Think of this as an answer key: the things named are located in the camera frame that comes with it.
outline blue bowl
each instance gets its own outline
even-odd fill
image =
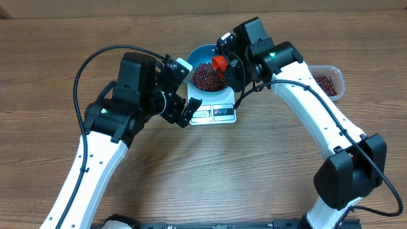
[[[191,52],[191,54],[188,56],[186,61],[192,65],[192,67],[196,68],[199,66],[199,64],[203,63],[211,63],[212,62],[212,57],[216,56],[216,53],[214,49],[216,48],[216,45],[203,45]],[[218,95],[224,92],[228,87],[226,87],[223,90],[220,90],[218,92],[206,92],[201,89],[198,89],[193,83],[192,79],[189,82],[194,89],[198,90],[200,93],[205,94],[205,95]]]

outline red bean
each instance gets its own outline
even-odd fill
[[[314,76],[314,80],[318,83],[327,96],[331,97],[338,95],[338,93],[335,91],[333,80],[328,75],[324,74]]]
[[[217,71],[211,63],[200,64],[192,77],[192,83],[206,92],[218,92],[225,89],[228,85],[225,80],[219,77],[221,70]]]

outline digital scale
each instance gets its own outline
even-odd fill
[[[203,45],[189,55],[186,59],[194,68],[199,64],[209,63],[212,57],[215,57],[214,52],[216,45]],[[193,97],[202,99],[202,105],[193,114],[190,125],[214,125],[235,123],[237,120],[235,105],[235,92],[231,87],[227,87],[218,92],[205,92],[198,89],[192,80],[188,82],[188,100]]]

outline container of beans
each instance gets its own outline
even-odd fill
[[[237,120],[235,92],[219,77],[211,64],[216,56],[216,45],[203,45],[193,50],[186,61],[195,72],[187,84],[188,99],[202,99],[202,104],[193,114],[190,125],[213,125],[235,123]]]
[[[345,93],[345,82],[341,71],[335,66],[309,66],[314,80],[332,100],[340,99]]]

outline white scale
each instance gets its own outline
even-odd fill
[[[216,45],[204,45],[194,50],[187,62],[194,68],[201,63],[208,63],[216,54],[213,49]],[[190,125],[214,125],[235,123],[237,120],[235,105],[235,92],[227,87],[218,92],[204,92],[199,90],[192,80],[188,82],[188,100],[193,97],[202,99],[202,105],[193,114]]]

